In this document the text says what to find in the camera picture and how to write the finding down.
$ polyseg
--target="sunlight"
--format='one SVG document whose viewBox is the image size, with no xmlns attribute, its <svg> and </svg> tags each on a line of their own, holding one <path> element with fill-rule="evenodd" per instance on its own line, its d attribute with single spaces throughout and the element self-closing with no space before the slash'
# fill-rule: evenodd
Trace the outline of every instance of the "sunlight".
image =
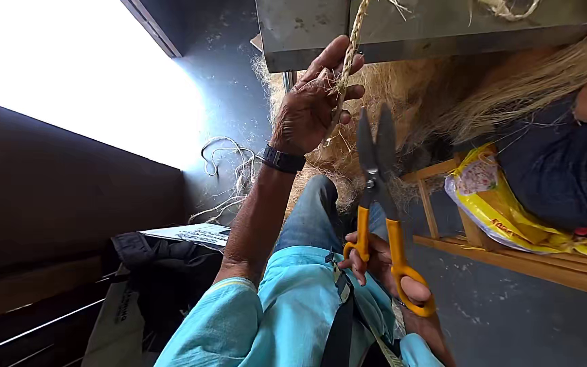
<svg viewBox="0 0 587 367">
<path fill-rule="evenodd" d="M 205 118 L 119 0 L 0 0 L 0 106 L 179 169 Z"/>
</svg>

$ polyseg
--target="grey floor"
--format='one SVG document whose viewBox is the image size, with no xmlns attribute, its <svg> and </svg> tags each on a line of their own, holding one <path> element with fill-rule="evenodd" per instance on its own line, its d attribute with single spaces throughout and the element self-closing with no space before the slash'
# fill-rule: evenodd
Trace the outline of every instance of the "grey floor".
<svg viewBox="0 0 587 367">
<path fill-rule="evenodd" d="M 208 121 L 200 142 L 224 135 L 260 150 L 271 127 L 264 89 L 251 69 L 251 59 L 259 55 L 249 43 L 259 31 L 255 3 L 209 1 L 194 7 L 186 20 L 193 30 L 189 48 L 178 63 L 205 99 Z M 232 187 L 239 161 L 233 154 L 220 157 L 217 178 L 206 176 L 202 163 L 184 173 L 188 194 L 201 210 L 224 200 L 228 193 L 212 195 Z M 432 203 L 442 233 L 462 230 L 456 206 L 445 193 L 435 193 Z M 229 213 L 221 222 L 232 218 Z M 428 233 L 419 203 L 410 205 L 405 227 L 408 236 Z M 587 366 L 587 293 L 407 243 L 411 265 L 436 295 L 443 330 L 460 366 Z"/>
</svg>

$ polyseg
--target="wristwatch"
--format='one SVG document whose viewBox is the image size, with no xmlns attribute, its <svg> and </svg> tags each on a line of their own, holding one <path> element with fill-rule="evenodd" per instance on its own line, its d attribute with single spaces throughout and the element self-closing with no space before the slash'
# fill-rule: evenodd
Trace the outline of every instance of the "wristwatch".
<svg viewBox="0 0 587 367">
<path fill-rule="evenodd" d="M 264 154 L 260 159 L 262 163 L 273 169 L 292 174 L 302 171 L 306 162 L 304 156 L 283 153 L 268 144 L 266 144 Z"/>
</svg>

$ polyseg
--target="yellow plastic bag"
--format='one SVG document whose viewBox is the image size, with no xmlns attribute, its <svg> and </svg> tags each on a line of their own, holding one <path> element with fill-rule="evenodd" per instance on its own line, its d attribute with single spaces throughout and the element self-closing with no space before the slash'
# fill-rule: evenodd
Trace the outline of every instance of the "yellow plastic bag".
<svg viewBox="0 0 587 367">
<path fill-rule="evenodd" d="M 527 213 L 513 195 L 489 143 L 470 151 L 445 179 L 445 191 L 490 238 L 503 245 L 553 254 L 587 255 L 587 238 L 550 228 Z"/>
</svg>

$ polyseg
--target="wrinkled hand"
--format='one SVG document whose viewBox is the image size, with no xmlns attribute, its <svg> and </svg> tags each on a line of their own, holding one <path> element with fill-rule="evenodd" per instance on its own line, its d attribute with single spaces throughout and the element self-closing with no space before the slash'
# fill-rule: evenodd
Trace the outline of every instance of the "wrinkled hand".
<svg viewBox="0 0 587 367">
<path fill-rule="evenodd" d="M 357 232 L 353 232 L 346 236 L 346 241 L 357 243 Z M 387 241 L 379 238 L 376 234 L 369 234 L 369 251 L 371 253 L 371 259 L 368 263 L 364 263 L 359 257 L 359 252 L 356 249 L 350 251 L 349 258 L 338 263 L 340 269 L 351 268 L 352 273 L 360 285 L 366 284 L 366 270 L 368 270 L 372 276 L 377 278 L 384 287 L 387 288 L 389 293 L 393 296 L 398 296 L 398 289 L 395 285 L 395 279 L 391 273 L 391 250 Z M 419 281 L 413 280 L 408 276 L 404 276 L 400 280 L 400 285 L 403 288 L 409 300 L 413 304 L 422 305 L 422 303 L 429 299 L 431 292 Z"/>
<path fill-rule="evenodd" d="M 269 143 L 272 147 L 288 154 L 305 155 L 325 138 L 332 123 L 332 109 L 338 103 L 337 94 L 330 90 L 335 85 L 335 76 L 341 75 L 349 43 L 345 35 L 335 38 L 284 96 Z M 363 55 L 355 55 L 350 74 L 363 65 Z M 363 86 L 350 86 L 346 89 L 345 100 L 359 99 L 363 95 Z M 343 110 L 339 122 L 349 123 L 350 113 Z"/>
</svg>

